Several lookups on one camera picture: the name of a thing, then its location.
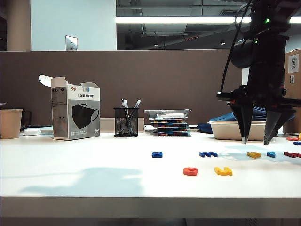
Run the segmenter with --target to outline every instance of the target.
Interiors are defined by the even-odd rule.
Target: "black mesh pen holder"
[[[115,110],[115,136],[138,136],[138,110],[139,108],[114,107]]]

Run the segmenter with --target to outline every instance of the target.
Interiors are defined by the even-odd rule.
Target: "black cable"
[[[235,42],[236,42],[236,39],[238,37],[238,34],[239,34],[239,31],[240,31],[240,28],[241,28],[241,25],[242,25],[242,22],[243,22],[243,18],[244,16],[246,15],[248,9],[249,9],[249,6],[251,4],[252,0],[249,0],[248,4],[246,5],[246,8],[245,8],[245,11],[241,17],[241,21],[239,23],[239,26],[238,26],[238,29],[236,31],[236,34],[234,36],[234,39],[233,39],[233,42],[232,42],[232,45],[231,45],[231,49],[230,49],[230,52],[229,52],[229,55],[228,55],[228,59],[227,59],[227,62],[226,62],[226,65],[225,65],[225,69],[224,69],[224,74],[223,74],[223,77],[222,77],[222,83],[221,83],[221,90],[220,92],[222,92],[223,88],[224,88],[224,83],[225,83],[225,79],[226,79],[226,74],[227,74],[227,69],[228,69],[228,66],[229,66],[229,63],[230,63],[230,56],[233,52],[233,49],[234,49],[234,45],[235,45]]]
[[[242,11],[245,7],[247,7],[247,6],[248,6],[247,4],[242,5],[242,6],[238,9],[238,11],[236,12],[236,14],[235,14],[234,25],[235,25],[236,30],[239,30],[239,28],[238,28],[238,23],[237,23],[237,17],[238,17],[238,15],[241,13],[241,11]]]

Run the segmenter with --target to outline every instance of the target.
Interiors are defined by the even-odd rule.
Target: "fluorescent light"
[[[290,20],[291,23],[301,23],[301,16],[293,16]]]
[[[118,24],[231,24],[233,16],[131,16],[117,17]],[[250,17],[244,17],[243,23],[251,22]]]

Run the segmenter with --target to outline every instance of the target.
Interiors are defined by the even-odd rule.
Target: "black face mask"
[[[92,108],[88,108],[87,105],[86,107],[83,107],[82,105],[75,105],[72,107],[72,118],[75,125],[77,125],[79,129],[89,125],[92,121],[97,119],[99,115],[98,109],[94,110]],[[94,111],[98,111],[97,116],[93,120],[91,120]]]

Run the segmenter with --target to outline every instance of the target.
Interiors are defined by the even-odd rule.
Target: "barcode label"
[[[290,84],[295,83],[295,76],[294,75],[290,75]]]
[[[288,72],[295,73],[299,71],[299,54],[288,57]]]
[[[83,87],[83,89],[84,89],[84,92],[89,92],[89,87]]]

